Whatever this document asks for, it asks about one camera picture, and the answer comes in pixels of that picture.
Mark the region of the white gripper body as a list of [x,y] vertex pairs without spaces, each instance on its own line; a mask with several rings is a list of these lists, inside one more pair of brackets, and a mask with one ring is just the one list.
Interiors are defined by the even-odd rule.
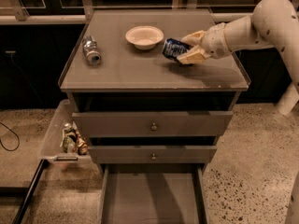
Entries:
[[205,31],[202,38],[204,50],[213,59],[220,59],[232,53],[226,41],[225,28],[226,24],[224,22],[214,25]]

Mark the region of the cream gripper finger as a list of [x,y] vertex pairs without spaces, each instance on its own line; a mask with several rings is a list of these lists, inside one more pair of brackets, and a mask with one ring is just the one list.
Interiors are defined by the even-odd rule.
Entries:
[[205,36],[206,32],[203,30],[194,32],[192,34],[186,35],[180,39],[181,42],[186,43],[190,46],[201,46],[202,45],[202,39]]
[[194,46],[188,52],[177,57],[177,60],[182,64],[202,63],[210,57],[203,48],[199,45]]

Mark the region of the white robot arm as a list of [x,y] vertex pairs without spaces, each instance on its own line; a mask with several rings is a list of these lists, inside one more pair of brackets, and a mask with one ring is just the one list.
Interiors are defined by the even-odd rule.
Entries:
[[182,63],[205,66],[242,49],[274,47],[291,77],[277,105],[236,110],[204,175],[208,224],[298,224],[298,17],[289,0],[183,37]]

